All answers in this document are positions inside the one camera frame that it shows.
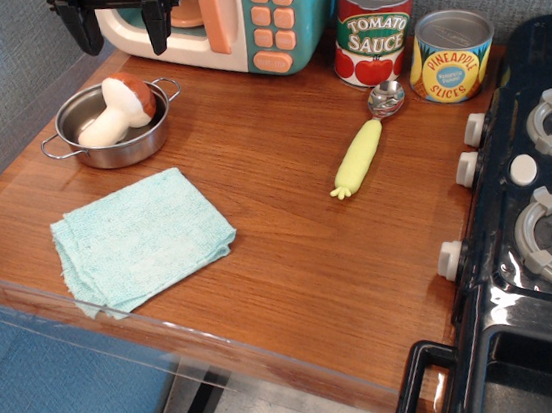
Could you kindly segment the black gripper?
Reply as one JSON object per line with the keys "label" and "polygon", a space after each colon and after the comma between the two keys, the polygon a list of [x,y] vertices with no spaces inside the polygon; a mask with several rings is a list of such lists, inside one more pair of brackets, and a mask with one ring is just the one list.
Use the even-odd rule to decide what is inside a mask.
{"label": "black gripper", "polygon": [[170,10],[179,6],[180,0],[46,0],[46,3],[60,16],[79,48],[94,57],[102,52],[105,41],[94,11],[141,7],[153,52],[160,56],[167,50],[171,34]]}

